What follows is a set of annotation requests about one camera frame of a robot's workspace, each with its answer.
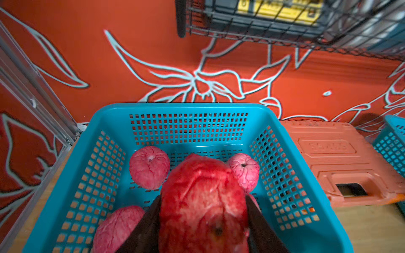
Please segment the blue basket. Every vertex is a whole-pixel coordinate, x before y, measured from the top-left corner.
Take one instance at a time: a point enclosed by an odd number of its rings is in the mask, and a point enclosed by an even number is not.
[[[405,119],[387,115],[384,121],[384,129],[373,142],[374,149],[405,177]]]
[[[275,115],[257,104],[113,104],[80,137],[24,252],[89,252],[109,213],[145,209],[160,189],[131,179],[128,161],[145,145],[177,166],[191,153],[227,161],[246,153],[260,164],[253,195],[293,253],[353,252],[319,183]]]

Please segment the black wire rack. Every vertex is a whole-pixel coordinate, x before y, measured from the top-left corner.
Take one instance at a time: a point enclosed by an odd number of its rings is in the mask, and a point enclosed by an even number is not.
[[[176,0],[177,33],[405,61],[405,0]]]

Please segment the orange wall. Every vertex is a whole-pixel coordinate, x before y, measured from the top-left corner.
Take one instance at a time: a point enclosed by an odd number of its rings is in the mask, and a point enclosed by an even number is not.
[[[5,0],[0,19],[77,122],[117,102],[215,100],[262,103],[280,119],[346,121],[375,137],[381,115],[405,116],[400,62],[196,35],[180,39],[173,0]],[[0,109],[15,115],[16,108]],[[18,109],[16,117],[27,114]],[[9,143],[0,131],[4,157]],[[38,183],[23,165],[13,166],[26,171],[27,183]],[[0,189],[0,207],[8,203],[1,194],[13,189],[18,186]],[[0,239],[9,227],[0,229]]]

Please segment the white line drawing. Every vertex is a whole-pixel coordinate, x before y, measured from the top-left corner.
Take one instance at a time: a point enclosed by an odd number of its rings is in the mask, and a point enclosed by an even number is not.
[[[356,112],[354,116],[348,121],[349,123],[352,123],[358,118],[361,113],[367,112],[367,110],[371,109],[373,103],[384,103],[385,105],[383,109],[386,109],[387,111],[383,112],[381,115],[370,121],[356,126],[356,129],[370,133],[370,135],[366,137],[375,136],[376,134],[380,133],[381,130],[384,128],[384,115],[398,116],[405,110],[405,89],[398,91],[396,87],[396,84],[405,76],[404,64],[405,62],[400,63],[399,66],[388,76],[388,78],[396,78],[383,94],[368,103],[358,104],[352,108],[345,110],[344,112],[334,117],[331,121],[339,121],[345,113]]]
[[[300,48],[295,48],[295,69],[299,69],[301,64],[308,58],[308,56],[312,53],[313,49],[308,49],[305,54],[300,59]]]
[[[126,65],[126,67],[130,70],[130,72],[141,82],[154,87],[154,89],[147,94],[145,94],[139,102],[151,102],[150,101],[150,96],[155,94],[156,92],[164,89],[164,88],[183,88],[179,92],[177,92],[174,95],[170,96],[165,96],[162,98],[155,99],[153,102],[172,102],[176,98],[181,98],[182,102],[187,101],[188,95],[191,95],[191,102],[195,101],[196,96],[200,96],[203,100],[206,98],[209,98],[212,102],[216,102],[216,96],[223,96],[226,97],[229,102],[234,102],[234,100],[241,100],[246,98],[246,95],[255,93],[259,90],[262,90],[264,88],[267,88],[267,97],[261,99],[259,102],[265,106],[273,106],[276,107],[279,110],[278,118],[281,118],[282,115],[282,106],[279,100],[275,97],[272,96],[271,94],[271,88],[274,80],[276,80],[281,73],[286,69],[287,65],[289,64],[291,60],[291,55],[286,55],[284,58],[277,62],[271,62],[271,49],[272,45],[268,45],[267,48],[267,62],[265,65],[262,67],[258,68],[258,70],[248,79],[241,78],[240,75],[230,69],[225,69],[221,70],[218,72],[206,72],[204,71],[204,65],[209,58],[217,58],[224,56],[228,54],[229,52],[233,51],[236,49],[239,45],[241,45],[243,42],[242,41],[236,41],[233,43],[231,46],[226,48],[225,50],[222,50],[221,52],[218,53],[211,53],[213,50],[217,38],[212,38],[209,45],[201,50],[201,60],[200,63],[197,67],[196,70],[194,70],[192,73],[189,73],[185,70],[176,68],[176,67],[171,67],[171,66],[164,66],[164,65],[157,65],[157,64],[151,64],[145,61],[142,61],[132,54],[130,54],[128,51],[126,51],[117,41],[116,39],[112,36],[112,34],[108,31],[104,31],[108,41],[110,42],[112,48],[115,50],[117,55],[120,57],[120,59],[123,61],[123,63]],[[150,82],[148,80],[145,80],[142,78],[136,70],[129,64],[127,59],[125,58],[128,57],[141,65],[143,65],[145,68],[149,70],[149,72],[154,75],[155,77],[158,77],[162,80],[168,79],[168,78],[177,78],[183,80],[182,83],[180,84],[163,84],[163,83],[155,83],[155,82]],[[267,77],[260,79],[258,76],[265,70],[278,67],[279,70],[276,74],[273,76]],[[156,71],[165,71],[168,72],[168,74],[158,74]],[[236,77],[237,79],[237,92],[232,92],[230,89],[228,89],[224,84],[217,82],[217,81],[210,81],[208,80],[210,77],[218,77],[222,74],[232,74],[233,76]],[[205,92],[200,92],[197,88],[196,81],[202,82],[206,84],[209,89]],[[247,82],[247,83],[252,83],[255,85],[258,85],[256,88],[250,91],[243,91],[242,89],[242,83]]]
[[[20,122],[18,122],[17,120],[9,117],[5,113],[0,114],[0,116],[1,116],[0,119],[2,121],[4,130],[6,132],[6,137],[7,137],[8,143],[9,143],[9,149],[7,151],[6,164],[5,164],[6,172],[16,182],[16,184],[18,184],[20,186],[20,189],[15,190],[15,191],[10,191],[10,192],[2,192],[2,191],[0,191],[0,198],[2,198],[2,197],[13,197],[13,196],[17,196],[17,195],[20,195],[20,194],[25,194],[22,197],[16,199],[15,201],[11,202],[7,206],[0,209],[0,215],[7,214],[3,218],[3,220],[0,222],[0,227],[1,227],[6,222],[6,220],[15,212],[15,210],[17,210],[17,208],[19,208],[22,203],[24,203],[28,198],[30,198],[34,194],[36,188],[39,186],[39,184],[34,185],[34,186],[26,184],[18,176],[18,174],[13,172],[13,170],[10,168],[10,158],[11,158],[11,154],[12,154],[12,151],[13,151],[13,138],[11,136],[9,124],[13,124],[15,126],[18,126],[18,127],[22,128],[22,129],[24,129],[25,131],[27,131],[27,132],[29,132],[31,134],[34,134],[34,135],[38,136],[39,138],[41,138],[42,141],[44,142],[47,150],[55,156],[55,161],[57,160],[59,154],[58,154],[58,150],[57,150],[57,147],[56,147],[56,137],[55,136],[53,137],[53,147],[51,147],[49,145],[49,143],[48,143],[48,140],[46,139],[46,137],[42,133],[40,133],[40,132],[38,132],[38,131],[36,131],[36,130],[34,130],[34,129],[32,129],[32,128],[30,128],[30,127],[28,127],[28,126],[26,126],[26,125],[24,125],[24,124],[22,124]],[[37,160],[41,163],[41,165],[43,167],[43,171],[39,175],[34,175],[34,177],[42,182],[42,180],[45,178],[45,176],[48,174],[48,172],[52,169],[52,166],[48,165],[40,157],[37,157]]]
[[[82,132],[86,131],[88,125],[89,122],[81,122],[76,124],[77,128]]]
[[[7,15],[9,18],[11,18],[12,20],[14,20],[15,22],[17,22],[18,24],[20,24],[21,26],[23,26],[34,38],[35,40],[39,43],[39,45],[42,47],[42,49],[44,50],[44,52],[48,55],[49,59],[55,64],[55,66],[65,75],[67,76],[69,79],[71,79],[74,82],[77,82],[78,84],[71,84],[71,83],[67,83],[65,81],[62,81],[60,79],[58,79],[57,77],[54,77],[53,75],[49,74],[48,72],[46,72],[45,70],[43,70],[42,68],[40,68],[37,65],[34,65],[35,68],[39,71],[44,73],[45,75],[51,77],[52,79],[55,79],[56,81],[67,85],[69,87],[73,87],[73,88],[86,88],[89,85],[84,82],[83,80],[81,80],[76,74],[75,72],[72,70],[72,68],[68,65],[68,63],[66,62],[66,60],[63,58],[63,56],[60,55],[60,53],[58,52],[58,50],[52,45],[52,43],[47,40],[45,38],[45,36],[43,36],[42,34],[40,34],[38,31],[32,29],[30,26],[26,25],[25,23],[23,23],[22,21],[20,21],[19,19],[17,19],[16,17],[14,17],[13,15],[11,15],[9,12],[7,12],[6,10],[4,10],[3,8],[0,7],[0,11],[3,12],[5,15]]]
[[[35,99],[31,98],[30,101],[31,101],[32,107],[36,108],[36,101],[35,101]]]
[[[325,118],[323,116],[319,116],[319,115],[292,115],[292,116],[285,117],[282,120],[292,119],[292,118],[318,118],[323,121],[329,121],[327,118]]]
[[[327,97],[327,96],[330,96],[330,95],[332,95],[332,91],[331,91],[331,90],[328,90],[328,91],[326,91],[326,92],[324,92],[324,93],[322,94],[322,96],[324,96],[324,97]]]

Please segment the wooden floor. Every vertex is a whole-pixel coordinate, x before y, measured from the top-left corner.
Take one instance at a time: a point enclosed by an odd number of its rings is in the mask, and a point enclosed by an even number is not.
[[[30,217],[18,233],[9,253],[21,252],[24,248],[67,159],[68,157],[59,167]],[[349,235],[355,253],[405,252],[405,218],[396,205],[344,207],[335,208],[334,211]]]
[[[395,204],[334,209],[355,253],[405,252],[405,219]]]

